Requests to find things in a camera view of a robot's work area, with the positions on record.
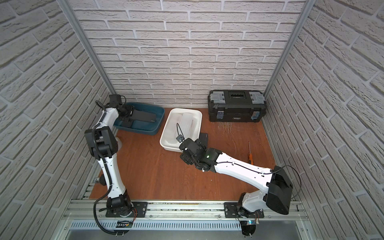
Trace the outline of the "ribbed translucent pencil case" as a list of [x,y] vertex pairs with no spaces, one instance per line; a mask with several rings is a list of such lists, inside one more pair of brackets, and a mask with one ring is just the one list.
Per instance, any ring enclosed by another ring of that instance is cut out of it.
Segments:
[[191,138],[193,135],[193,129],[194,129],[194,118],[191,113],[184,113],[182,114],[182,118],[180,120],[180,129],[181,134],[185,139]]

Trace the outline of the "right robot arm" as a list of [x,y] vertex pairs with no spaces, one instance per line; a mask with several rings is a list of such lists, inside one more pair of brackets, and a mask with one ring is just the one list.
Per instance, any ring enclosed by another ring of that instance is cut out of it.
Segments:
[[237,204],[239,217],[249,218],[256,211],[270,209],[281,215],[290,210],[293,184],[284,168],[262,168],[237,160],[214,148],[207,148],[199,139],[177,136],[181,159],[202,172],[224,174],[246,182],[258,190],[243,193]]

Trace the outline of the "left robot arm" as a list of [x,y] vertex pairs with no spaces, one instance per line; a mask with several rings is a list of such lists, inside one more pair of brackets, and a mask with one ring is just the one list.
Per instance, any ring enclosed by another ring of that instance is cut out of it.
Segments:
[[110,101],[102,104],[96,101],[102,109],[98,122],[85,131],[85,138],[90,154],[102,168],[104,185],[107,186],[106,209],[114,217],[128,217],[133,211],[133,205],[122,182],[117,163],[117,153],[122,143],[117,139],[111,128],[119,117],[126,116],[129,111],[122,102],[121,95],[110,95]]

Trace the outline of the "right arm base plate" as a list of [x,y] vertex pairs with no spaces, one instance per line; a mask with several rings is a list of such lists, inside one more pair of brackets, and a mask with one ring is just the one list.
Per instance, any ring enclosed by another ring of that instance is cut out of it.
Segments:
[[243,207],[239,207],[238,203],[235,202],[224,202],[224,213],[225,218],[235,219],[235,218],[248,218],[248,219],[262,219],[265,217],[262,210],[257,210],[255,212],[249,212]]

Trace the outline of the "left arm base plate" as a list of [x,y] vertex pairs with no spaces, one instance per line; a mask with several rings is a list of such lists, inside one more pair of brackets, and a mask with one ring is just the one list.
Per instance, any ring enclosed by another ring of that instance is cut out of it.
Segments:
[[148,202],[131,202],[130,207],[122,207],[116,210],[107,210],[107,218],[144,218],[147,212]]

